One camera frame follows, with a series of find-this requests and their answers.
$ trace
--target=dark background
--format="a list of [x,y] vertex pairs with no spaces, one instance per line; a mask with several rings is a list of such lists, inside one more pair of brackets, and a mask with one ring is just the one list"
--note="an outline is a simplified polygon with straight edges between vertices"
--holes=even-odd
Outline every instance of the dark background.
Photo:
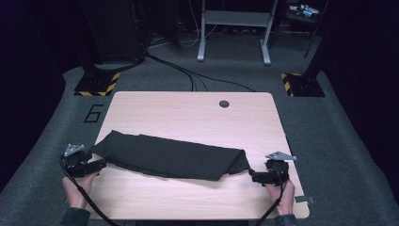
[[[195,7],[200,1],[192,3]],[[75,32],[80,34],[90,59],[101,63],[85,13],[76,1],[69,4],[72,10],[68,16],[79,24]],[[179,1],[170,1],[170,5],[177,7],[171,11],[186,12],[186,5]],[[331,1],[323,28],[324,44],[317,50],[317,58],[312,61],[316,63],[312,66],[327,74],[349,119],[384,171],[399,202],[396,180],[399,121],[394,110],[399,103],[397,8],[398,4],[391,0]],[[24,161],[51,119],[65,88],[62,74],[81,65],[73,51],[63,9],[59,1],[1,2],[0,189]],[[165,13],[176,18],[176,11]]]

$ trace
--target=hand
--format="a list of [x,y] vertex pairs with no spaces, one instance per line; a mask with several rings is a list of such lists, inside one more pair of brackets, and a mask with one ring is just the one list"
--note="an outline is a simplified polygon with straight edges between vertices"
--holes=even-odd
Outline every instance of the hand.
[[[78,185],[85,189],[87,194],[90,194],[93,180],[99,173],[100,172],[94,172],[86,177],[75,178],[75,180]],[[85,209],[87,202],[75,184],[68,177],[64,177],[62,179],[62,185],[64,185],[65,192],[67,193],[70,207]]]
[[[269,191],[270,197],[272,198],[273,202],[279,198],[279,194],[281,192],[280,186],[274,186],[268,184],[266,184],[265,186]],[[279,215],[293,214],[294,194],[295,194],[295,186],[293,182],[288,180],[285,183],[285,189],[284,192],[282,193],[281,201],[279,202],[279,205],[276,207]]]

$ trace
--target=cable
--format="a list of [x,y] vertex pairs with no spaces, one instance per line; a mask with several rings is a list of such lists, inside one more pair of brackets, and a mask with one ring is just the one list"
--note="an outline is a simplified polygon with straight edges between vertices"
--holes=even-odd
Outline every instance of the cable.
[[236,85],[236,86],[239,86],[239,87],[248,89],[248,90],[250,90],[250,91],[256,92],[254,89],[251,89],[251,88],[249,88],[249,87],[247,87],[247,86],[244,86],[244,85],[241,85],[241,84],[238,84],[238,83],[235,83],[235,82],[226,81],[226,80],[222,80],[222,79],[216,79],[216,78],[212,78],[212,77],[209,77],[209,76],[205,76],[205,75],[202,75],[202,74],[199,74],[199,73],[191,72],[191,71],[189,71],[189,70],[187,70],[187,69],[185,69],[185,68],[182,68],[182,67],[177,66],[177,65],[175,65],[175,64],[173,64],[173,63],[164,61],[163,59],[160,59],[160,58],[158,58],[158,57],[156,57],[156,56],[153,56],[153,55],[151,55],[151,54],[148,53],[148,52],[146,53],[146,56],[149,57],[149,58],[151,58],[151,59],[153,59],[153,60],[156,60],[156,61],[158,61],[158,62],[160,62],[160,63],[166,64],[166,65],[168,65],[169,67],[172,67],[172,68],[174,68],[174,69],[176,69],[176,70],[179,70],[179,71],[181,71],[182,73],[185,73],[185,74],[192,73],[192,74],[193,74],[194,76],[196,76],[198,79],[199,79],[199,77],[203,77],[203,78],[207,78],[207,79],[210,79],[210,80],[214,80],[214,81],[216,81],[216,82],[224,82],[224,83],[234,84],[234,85]]
[[193,46],[195,43],[197,43],[197,41],[199,40],[199,36],[200,36],[199,26],[198,26],[198,24],[197,24],[197,20],[196,20],[196,17],[195,17],[195,15],[194,15],[193,7],[191,6],[191,0],[189,0],[188,3],[190,4],[191,14],[193,15],[194,23],[196,24],[197,37],[196,37],[196,39],[193,41],[193,43],[191,43],[190,45],[183,45],[183,44],[182,44],[182,46],[187,47],[187,48],[188,48],[188,47],[191,47],[191,46]]
[[258,220],[258,222],[256,223],[255,226],[261,226],[261,224],[264,222],[264,220],[267,218],[267,216],[269,216],[270,213],[272,213],[272,211],[279,205],[279,202],[281,201],[282,193],[284,192],[284,189],[285,189],[285,185],[287,184],[287,182],[285,182],[283,184],[282,180],[281,180],[281,175],[279,175],[279,172],[275,168],[273,168],[273,170],[279,176],[280,194],[279,194],[279,197],[272,204],[272,206],[270,206],[270,208],[266,211],[266,213],[264,213],[264,215]]
[[61,166],[62,170],[64,171],[65,175],[73,182],[73,184],[76,186],[76,188],[79,190],[79,192],[82,194],[82,196],[85,198],[85,200],[88,202],[88,204],[93,208],[93,210],[101,217],[103,218],[109,225],[112,226],[119,226],[116,224],[114,221],[112,221],[110,218],[108,218],[101,210],[100,208],[94,203],[94,201],[90,198],[88,193],[85,191],[84,188],[82,188],[79,184],[77,184],[76,180],[70,176],[70,174],[64,169],[64,166],[62,164],[62,159],[63,155],[59,157],[59,165]]

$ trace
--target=wooden table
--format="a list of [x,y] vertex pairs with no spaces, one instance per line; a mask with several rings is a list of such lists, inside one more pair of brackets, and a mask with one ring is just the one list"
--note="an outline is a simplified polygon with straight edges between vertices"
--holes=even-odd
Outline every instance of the wooden table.
[[[221,107],[221,101],[230,105]],[[266,170],[267,154],[290,154],[273,97],[265,92],[121,91],[96,143],[112,130],[244,149],[256,171]],[[295,195],[303,196],[294,162],[288,162]],[[90,196],[113,219],[258,219],[272,204],[267,189],[253,183],[247,170],[211,182],[153,177],[112,164],[94,180]],[[295,203],[294,212],[306,218],[308,205]]]

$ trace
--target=black stand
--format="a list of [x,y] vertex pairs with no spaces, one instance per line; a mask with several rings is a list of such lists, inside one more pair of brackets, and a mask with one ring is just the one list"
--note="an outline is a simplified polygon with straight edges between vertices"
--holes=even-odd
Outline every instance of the black stand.
[[85,72],[75,88],[75,95],[108,96],[120,77],[119,73],[95,68],[94,73]]
[[295,97],[325,97],[322,88],[316,79],[309,79],[300,73],[282,73],[287,95]]
[[76,58],[82,65],[85,74],[74,90],[80,96],[108,96],[116,85],[120,72],[134,68],[141,59],[133,59],[133,63],[115,70],[102,70],[96,67],[89,49],[86,47],[84,35],[91,35],[87,15],[83,11],[81,0],[59,0],[67,26],[67,37]]
[[294,97],[325,97],[325,93],[317,82],[317,74],[321,71],[327,56],[330,36],[325,35],[321,40],[311,63],[305,73],[283,73],[281,75],[285,90],[289,96]]

